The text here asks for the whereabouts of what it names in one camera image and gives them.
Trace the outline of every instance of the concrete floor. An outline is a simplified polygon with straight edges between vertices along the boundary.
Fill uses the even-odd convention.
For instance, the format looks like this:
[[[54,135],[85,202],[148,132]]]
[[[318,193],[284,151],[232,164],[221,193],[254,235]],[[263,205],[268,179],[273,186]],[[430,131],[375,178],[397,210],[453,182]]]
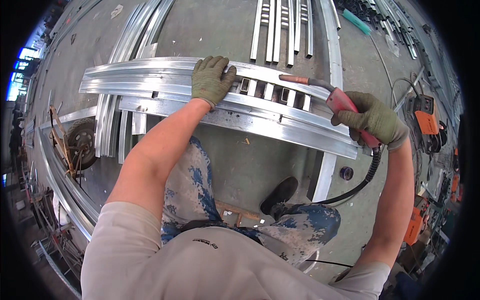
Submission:
[[[72,0],[70,5],[78,5],[79,2],[79,0]],[[78,93],[85,68],[98,65],[99,57],[101,63],[107,62],[121,27],[134,5],[140,2],[142,1],[103,0],[80,20],[54,53],[55,57],[48,70],[42,95],[39,94],[39,86],[31,108],[33,113],[29,117],[35,115],[37,124],[45,121],[50,89],[54,91],[54,106],[58,107],[60,102],[63,102],[59,115],[96,105],[97,95]],[[110,12],[118,4],[124,6],[123,11],[114,19],[110,19]],[[208,11],[212,7],[218,7],[218,11],[228,12],[227,16],[221,15],[222,21],[217,23],[220,19],[219,14],[199,13],[202,8],[195,1],[177,0],[158,38],[159,47],[156,55],[194,57],[227,55],[231,60],[250,62],[253,21],[246,21],[244,16],[249,15],[253,18],[255,5],[255,1],[225,3],[217,0],[206,9]],[[188,26],[187,21],[196,26]],[[344,90],[372,93],[390,105],[391,87],[372,40],[342,16],[340,16],[340,22],[342,29],[338,35],[344,68]],[[70,41],[72,34],[76,34],[73,44]],[[262,49],[265,45],[262,43],[265,35],[266,30],[262,27],[257,65],[264,65],[261,58],[264,58]],[[420,61],[412,60],[404,46],[400,46],[400,57],[397,58],[388,49],[383,34],[373,31],[372,38],[378,46],[392,80],[399,77],[410,78],[411,72],[417,73],[420,70]],[[315,42],[321,43],[322,37],[316,35]],[[292,69],[287,70],[285,67],[285,53],[281,54],[280,63],[277,66],[265,66],[287,70],[296,75],[322,77],[324,66],[320,59],[323,55],[320,48],[316,47],[318,52],[311,60],[305,60],[299,54],[296,60],[298,63]],[[45,65],[40,66],[38,73],[40,83],[45,74],[44,70]],[[406,89],[405,83],[400,82],[396,85],[396,97],[400,99]],[[309,176],[312,173],[315,151],[261,136],[207,125],[199,125],[194,135],[201,140],[212,160],[213,187],[217,200],[259,212],[260,201],[280,180],[293,175],[299,179],[300,187],[291,201],[308,202],[305,195],[310,181]],[[246,137],[249,138],[250,145],[243,143]],[[39,149],[30,153],[29,157],[39,162],[41,157]],[[339,157],[328,193],[329,198],[340,195],[360,183],[370,162],[371,158],[362,153],[359,153],[356,160]],[[426,176],[427,162],[428,158],[425,158],[423,176]],[[376,205],[386,176],[386,164],[385,155],[374,180],[357,195],[336,206],[341,214],[342,223],[337,236],[321,249],[321,260],[344,264],[355,263],[360,255],[361,246],[368,241],[372,233]],[[354,169],[352,180],[344,181],[338,176],[343,166]],[[98,159],[85,171],[86,181],[83,182],[82,187],[92,199],[103,204],[115,184],[120,167],[117,158]],[[37,169],[42,184],[47,186],[42,166],[38,166]],[[267,224],[273,220],[269,216],[263,218]],[[317,264],[310,275],[320,282],[327,283],[344,269],[341,266]]]

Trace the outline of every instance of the person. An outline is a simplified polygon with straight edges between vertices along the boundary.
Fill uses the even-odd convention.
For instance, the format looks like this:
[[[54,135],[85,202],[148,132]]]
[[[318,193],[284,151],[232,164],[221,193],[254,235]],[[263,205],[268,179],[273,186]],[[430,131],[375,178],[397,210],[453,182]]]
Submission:
[[[236,75],[228,58],[199,60],[192,99],[130,151],[102,207],[81,272],[84,299],[376,299],[396,259],[413,206],[408,128],[369,94],[347,92],[361,113],[332,124],[365,129],[388,145],[388,171],[372,237],[350,272],[331,286],[295,266],[337,233],[323,204],[288,204],[298,182],[282,181],[260,209],[275,223],[232,228],[215,208],[210,159],[193,130]]]

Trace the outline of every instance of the workshop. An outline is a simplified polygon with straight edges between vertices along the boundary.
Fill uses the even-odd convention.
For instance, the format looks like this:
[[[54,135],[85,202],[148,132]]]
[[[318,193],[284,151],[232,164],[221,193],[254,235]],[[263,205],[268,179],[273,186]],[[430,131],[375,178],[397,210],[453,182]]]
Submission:
[[[2,220],[53,299],[417,299],[466,201],[448,46],[415,0],[51,1]]]

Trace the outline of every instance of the hand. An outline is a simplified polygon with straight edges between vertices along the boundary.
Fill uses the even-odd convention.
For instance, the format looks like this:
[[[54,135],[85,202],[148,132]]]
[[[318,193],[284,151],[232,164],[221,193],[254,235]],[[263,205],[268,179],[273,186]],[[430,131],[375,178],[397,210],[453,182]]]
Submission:
[[[200,98],[208,102],[212,109],[225,97],[237,74],[237,68],[231,66],[222,80],[223,69],[228,65],[223,56],[206,57],[198,60],[192,73],[192,99]]]
[[[331,123],[343,123],[349,127],[350,137],[363,146],[365,142],[356,129],[362,129],[388,145],[388,151],[399,148],[408,138],[410,130],[396,113],[371,94],[345,92],[359,113],[341,110],[332,117]]]

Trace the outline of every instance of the blue camouflage pants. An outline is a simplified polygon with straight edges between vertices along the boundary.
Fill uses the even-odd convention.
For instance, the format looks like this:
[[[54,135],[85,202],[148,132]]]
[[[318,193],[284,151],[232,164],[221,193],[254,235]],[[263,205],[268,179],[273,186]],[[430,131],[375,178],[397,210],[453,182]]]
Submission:
[[[269,226],[224,226],[259,241],[294,266],[331,240],[340,227],[338,211],[324,204],[277,204],[271,214],[276,221]],[[210,159],[195,137],[191,137],[165,185],[162,245],[192,220],[222,220],[213,197]]]

